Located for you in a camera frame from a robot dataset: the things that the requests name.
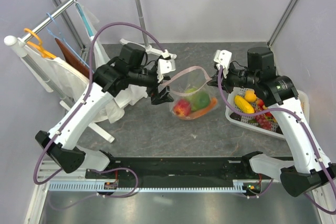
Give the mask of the green-yellow mango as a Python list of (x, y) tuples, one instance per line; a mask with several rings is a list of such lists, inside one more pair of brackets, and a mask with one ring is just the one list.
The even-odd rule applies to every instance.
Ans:
[(206, 108), (211, 102), (209, 94), (206, 91), (196, 93), (191, 101), (192, 111), (198, 111)]

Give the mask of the orange carrot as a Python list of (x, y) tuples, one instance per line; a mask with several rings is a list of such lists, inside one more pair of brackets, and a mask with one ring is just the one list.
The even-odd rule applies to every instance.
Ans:
[(189, 117), (193, 120), (201, 116), (204, 116), (205, 114), (210, 112), (212, 109), (214, 109), (217, 106), (217, 103), (218, 103), (217, 99), (213, 97), (211, 98), (211, 102), (207, 107), (191, 113)]

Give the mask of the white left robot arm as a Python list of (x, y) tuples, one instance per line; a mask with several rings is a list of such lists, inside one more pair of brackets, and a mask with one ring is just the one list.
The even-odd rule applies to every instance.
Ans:
[(159, 90), (167, 74), (175, 70), (170, 54), (162, 53), (151, 69), (142, 60), (147, 57), (145, 49), (128, 43), (120, 54), (94, 72), (83, 95), (60, 122), (49, 131), (39, 131), (35, 139), (45, 153), (65, 172), (78, 168), (96, 169), (103, 178), (111, 178), (115, 165), (101, 151), (81, 149), (77, 142), (95, 116), (129, 85), (145, 87), (152, 105), (172, 102), (168, 88)]

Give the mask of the red apple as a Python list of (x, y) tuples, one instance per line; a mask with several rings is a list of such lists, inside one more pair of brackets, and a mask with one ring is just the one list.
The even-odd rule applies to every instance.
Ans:
[(188, 116), (191, 113), (191, 104), (186, 99), (179, 99), (173, 107), (173, 112), (177, 116)]

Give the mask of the green cabbage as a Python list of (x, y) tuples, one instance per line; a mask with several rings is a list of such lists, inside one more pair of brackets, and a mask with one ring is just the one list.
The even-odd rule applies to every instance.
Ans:
[(190, 103), (193, 104), (196, 102), (197, 95), (199, 93), (198, 88), (189, 88), (185, 91), (187, 96), (185, 96), (185, 99)]

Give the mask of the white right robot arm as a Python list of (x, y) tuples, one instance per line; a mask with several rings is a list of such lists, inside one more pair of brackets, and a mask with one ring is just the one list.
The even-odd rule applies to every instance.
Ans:
[(248, 65), (236, 69), (232, 53), (217, 50), (214, 62), (217, 73), (209, 82), (220, 93), (235, 87), (253, 89), (280, 126), (293, 161), (282, 161), (261, 152), (244, 156), (241, 174), (248, 179), (263, 174), (282, 183), (286, 192), (297, 197), (330, 183), (335, 188), (335, 164), (326, 156), (310, 129), (299, 100), (299, 93), (287, 76), (276, 73), (274, 54), (267, 47), (247, 51)]

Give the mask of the clear pink-dotted zip bag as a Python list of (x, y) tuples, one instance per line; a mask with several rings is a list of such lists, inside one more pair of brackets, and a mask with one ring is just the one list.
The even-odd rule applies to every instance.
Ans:
[(200, 66), (186, 68), (170, 80), (162, 83), (169, 88), (173, 101), (170, 112), (180, 120), (194, 120), (218, 107), (218, 99), (208, 83), (211, 81), (206, 70)]

